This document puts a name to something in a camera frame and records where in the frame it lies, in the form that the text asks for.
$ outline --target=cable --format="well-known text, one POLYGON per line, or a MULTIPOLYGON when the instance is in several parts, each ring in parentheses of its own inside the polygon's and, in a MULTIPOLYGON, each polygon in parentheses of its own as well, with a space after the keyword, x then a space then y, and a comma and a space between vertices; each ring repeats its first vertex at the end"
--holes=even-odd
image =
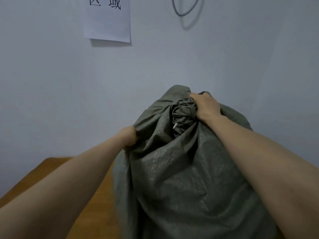
POLYGON ((187 14, 189 14, 189 13, 194 9, 194 7, 196 7, 198 1, 199 1, 199 0, 196 0, 195 4, 194 4, 187 12, 182 13, 182 14, 177 11, 176 6, 175 6, 175 1, 174 1, 174 0, 172 0, 172 4, 173 4, 173 8, 174 8, 175 13, 176 13, 179 17, 183 17, 183 16, 186 16, 187 14))

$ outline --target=wooden surface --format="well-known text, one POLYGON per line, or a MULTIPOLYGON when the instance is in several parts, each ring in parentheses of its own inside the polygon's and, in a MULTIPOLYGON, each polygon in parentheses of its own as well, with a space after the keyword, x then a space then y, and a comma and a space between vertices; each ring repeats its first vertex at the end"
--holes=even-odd
MULTIPOLYGON (((0 199, 0 208, 46 177, 71 158, 47 158, 0 199)), ((102 184, 75 221, 67 239, 119 239, 119 227, 114 210, 112 168, 102 184)), ((278 230, 277 239, 285 239, 278 230)))

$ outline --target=chinese character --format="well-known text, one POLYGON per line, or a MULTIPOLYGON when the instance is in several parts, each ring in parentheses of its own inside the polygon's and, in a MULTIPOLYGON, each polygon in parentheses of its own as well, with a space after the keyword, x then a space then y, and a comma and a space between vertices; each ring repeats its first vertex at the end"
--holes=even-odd
POLYGON ((90 0, 90 5, 101 6, 98 0, 93 0, 93 1, 90 0))
POLYGON ((121 9, 121 5, 119 5, 120 0, 110 0, 109 6, 115 7, 115 9, 119 8, 121 9))

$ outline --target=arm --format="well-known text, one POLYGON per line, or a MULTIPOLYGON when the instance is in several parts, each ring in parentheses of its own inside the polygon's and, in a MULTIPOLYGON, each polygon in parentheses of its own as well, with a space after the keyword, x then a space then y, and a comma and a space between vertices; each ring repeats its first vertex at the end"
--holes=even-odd
POLYGON ((61 165, 0 209, 0 238, 65 238, 114 158, 136 142, 134 127, 61 165))
POLYGON ((223 142, 287 239, 319 238, 319 169, 276 142, 220 114, 207 93, 191 94, 205 122, 223 142))

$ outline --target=white paper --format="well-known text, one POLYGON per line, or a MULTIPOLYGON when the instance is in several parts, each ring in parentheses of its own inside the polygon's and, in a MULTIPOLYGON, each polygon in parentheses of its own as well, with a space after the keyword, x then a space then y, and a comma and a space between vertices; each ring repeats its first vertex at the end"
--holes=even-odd
POLYGON ((130 0, 85 0, 82 19, 85 38, 131 40, 130 0))

